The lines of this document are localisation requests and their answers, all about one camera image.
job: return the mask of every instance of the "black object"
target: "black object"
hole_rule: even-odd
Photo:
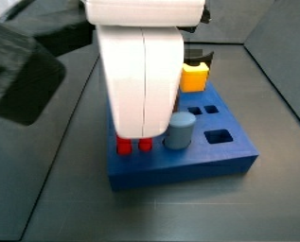
[[[35,39],[0,24],[0,116],[31,125],[63,77],[62,63]]]
[[[205,62],[210,68],[214,57],[214,51],[208,55],[202,55],[202,49],[185,49],[184,62],[192,66],[198,66],[201,62]]]
[[[6,22],[35,37],[54,56],[59,56],[93,42],[94,26],[89,24],[83,8],[27,17]]]
[[[204,23],[204,24],[209,24],[210,21],[212,21],[212,16],[210,16],[210,11],[205,5],[204,7],[204,11],[202,11],[202,15],[201,15],[201,19],[200,21]]]
[[[204,23],[204,24],[209,24],[210,20],[212,20],[212,18],[210,18],[210,11],[209,11],[209,9],[208,9],[208,7],[205,5],[200,22]],[[180,30],[184,30],[184,31],[186,31],[189,33],[194,33],[196,32],[196,28],[197,28],[197,26],[180,26],[178,27]]]

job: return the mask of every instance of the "red peg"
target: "red peg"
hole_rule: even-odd
[[[153,146],[153,140],[150,138],[147,139],[139,139],[139,142],[138,142],[138,148],[147,152],[151,150],[151,146]]]
[[[118,155],[129,155],[131,153],[131,141],[117,135],[117,153]]]

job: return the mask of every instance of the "table surface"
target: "table surface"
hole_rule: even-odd
[[[210,81],[261,153],[248,173],[113,193],[98,61],[24,241],[300,240],[300,122],[241,45],[192,48],[216,51]]]

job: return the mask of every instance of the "gray floor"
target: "gray floor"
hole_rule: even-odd
[[[0,118],[0,240],[18,240],[23,234],[98,57],[93,44],[58,58],[67,75],[30,126]]]
[[[216,51],[210,80],[261,152],[248,173],[113,193],[98,63],[24,241],[300,240],[300,122],[242,46],[200,47]]]

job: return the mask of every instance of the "gray wall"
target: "gray wall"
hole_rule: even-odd
[[[196,33],[182,33],[185,42],[244,43],[275,0],[206,0],[212,22]]]

